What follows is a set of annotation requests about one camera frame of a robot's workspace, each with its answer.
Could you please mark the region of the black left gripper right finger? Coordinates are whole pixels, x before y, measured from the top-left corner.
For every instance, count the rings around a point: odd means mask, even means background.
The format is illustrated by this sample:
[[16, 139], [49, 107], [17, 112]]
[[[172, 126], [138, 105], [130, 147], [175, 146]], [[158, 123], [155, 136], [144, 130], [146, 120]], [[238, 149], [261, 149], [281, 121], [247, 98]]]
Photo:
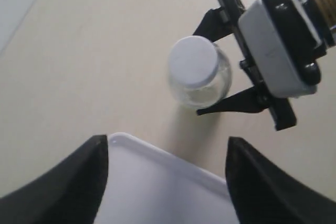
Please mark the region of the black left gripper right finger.
[[230, 137], [227, 187], [240, 223], [335, 223], [335, 201], [297, 181], [241, 137]]

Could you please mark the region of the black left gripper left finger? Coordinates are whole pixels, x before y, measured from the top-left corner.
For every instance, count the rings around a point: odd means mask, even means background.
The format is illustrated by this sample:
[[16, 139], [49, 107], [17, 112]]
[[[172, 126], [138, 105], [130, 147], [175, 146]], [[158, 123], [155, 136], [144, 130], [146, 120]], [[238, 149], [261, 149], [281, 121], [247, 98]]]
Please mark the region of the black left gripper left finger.
[[94, 223], [108, 180], [108, 141], [94, 135], [45, 174], [1, 198], [1, 223]]

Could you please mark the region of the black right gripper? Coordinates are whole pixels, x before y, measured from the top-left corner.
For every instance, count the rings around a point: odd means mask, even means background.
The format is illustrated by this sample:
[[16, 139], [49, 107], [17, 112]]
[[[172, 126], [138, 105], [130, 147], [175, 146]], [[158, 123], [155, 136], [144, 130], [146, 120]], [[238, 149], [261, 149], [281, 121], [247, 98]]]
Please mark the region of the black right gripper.
[[247, 75], [252, 87], [204, 109], [198, 109], [197, 115], [221, 112], [260, 113], [269, 110], [277, 131], [294, 127], [297, 124], [296, 115], [288, 99], [275, 98], [266, 86], [259, 67], [253, 58], [246, 40], [243, 38], [238, 20], [245, 12], [241, 0], [217, 0], [219, 8], [208, 10], [193, 36], [201, 36], [211, 42], [216, 42], [228, 35], [234, 35], [244, 59], [239, 67]]

